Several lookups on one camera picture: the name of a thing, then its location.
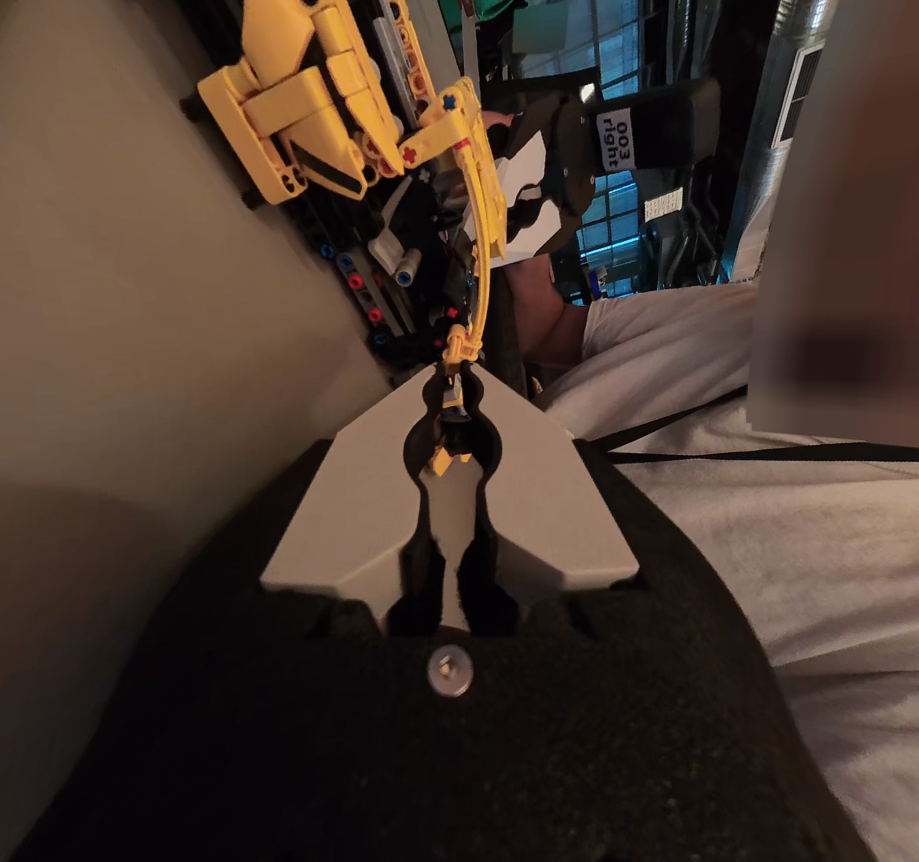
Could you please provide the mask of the person's white shirt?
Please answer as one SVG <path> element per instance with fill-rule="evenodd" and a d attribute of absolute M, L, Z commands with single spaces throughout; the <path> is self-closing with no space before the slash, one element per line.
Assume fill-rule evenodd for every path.
<path fill-rule="evenodd" d="M 879 860 L 917 860 L 917 461 L 718 460 L 829 438 L 753 431 L 756 284 L 588 306 L 583 359 L 538 405 L 597 442 L 663 460 L 625 475 L 718 571 L 778 672 L 822 775 Z M 684 415 L 684 411 L 695 413 Z"/>

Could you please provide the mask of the white vent grille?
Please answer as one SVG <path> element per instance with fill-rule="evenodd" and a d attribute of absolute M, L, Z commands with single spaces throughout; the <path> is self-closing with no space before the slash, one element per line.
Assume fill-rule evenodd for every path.
<path fill-rule="evenodd" d="M 775 124 L 771 148 L 777 149 L 794 138 L 804 101 L 810 93 L 821 60 L 824 43 L 800 48 L 795 55 Z"/>

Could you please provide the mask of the person's right forearm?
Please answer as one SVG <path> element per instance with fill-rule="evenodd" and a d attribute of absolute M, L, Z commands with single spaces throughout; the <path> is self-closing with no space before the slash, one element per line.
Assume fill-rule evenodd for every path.
<path fill-rule="evenodd" d="M 555 287 L 552 258 L 535 256 L 503 271 L 524 363 L 564 370 L 579 365 L 589 310 L 563 301 Z"/>

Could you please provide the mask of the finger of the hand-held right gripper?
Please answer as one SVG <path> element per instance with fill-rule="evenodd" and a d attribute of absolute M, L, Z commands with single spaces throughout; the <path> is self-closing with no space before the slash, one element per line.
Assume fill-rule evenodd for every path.
<path fill-rule="evenodd" d="M 547 151 L 542 132 L 537 131 L 510 158 L 497 160 L 497 176 L 504 192 L 521 192 L 540 186 Z"/>
<path fill-rule="evenodd" d="M 514 206 L 515 221 L 508 225 L 505 259 L 531 259 L 560 232 L 560 211 L 549 197 Z"/>

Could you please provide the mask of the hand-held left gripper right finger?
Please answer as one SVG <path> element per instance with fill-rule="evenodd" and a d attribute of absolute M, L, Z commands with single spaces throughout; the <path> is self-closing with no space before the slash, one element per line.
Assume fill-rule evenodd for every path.
<path fill-rule="evenodd" d="M 458 569 L 470 632 L 513 634 L 541 602 L 636 578 L 637 558 L 568 433 L 477 364 L 462 385 L 463 441 L 482 470 Z"/>

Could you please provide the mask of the grey desk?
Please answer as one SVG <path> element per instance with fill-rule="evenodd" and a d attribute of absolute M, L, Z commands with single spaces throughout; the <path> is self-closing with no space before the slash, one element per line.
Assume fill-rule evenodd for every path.
<path fill-rule="evenodd" d="M 172 0 L 2 0 L 2 855 L 216 528 L 390 384 L 178 99 Z"/>

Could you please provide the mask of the yellow toy brick car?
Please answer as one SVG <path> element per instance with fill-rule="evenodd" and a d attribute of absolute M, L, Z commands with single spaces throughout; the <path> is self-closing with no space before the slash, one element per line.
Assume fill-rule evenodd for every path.
<path fill-rule="evenodd" d="M 473 81 L 440 91 L 407 0 L 238 0 L 239 56 L 180 101 L 215 124 L 251 209 L 307 213 L 400 369 L 440 365 L 431 467 L 471 454 L 474 391 L 507 200 Z"/>

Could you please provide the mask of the silver ventilation duct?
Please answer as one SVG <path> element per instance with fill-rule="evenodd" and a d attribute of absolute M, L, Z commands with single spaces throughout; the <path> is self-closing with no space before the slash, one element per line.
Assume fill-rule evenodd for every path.
<path fill-rule="evenodd" d="M 779 0 L 743 153 L 721 265 L 731 283 L 753 280 L 805 98 L 839 0 Z"/>

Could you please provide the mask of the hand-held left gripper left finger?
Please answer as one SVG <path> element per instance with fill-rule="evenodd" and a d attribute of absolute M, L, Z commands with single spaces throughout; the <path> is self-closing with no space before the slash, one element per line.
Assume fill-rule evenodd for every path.
<path fill-rule="evenodd" d="M 425 367 L 336 434 L 260 576 L 266 591 L 359 601 L 392 631 L 437 630 L 442 557 L 405 444 L 417 426 L 431 433 L 438 376 Z"/>

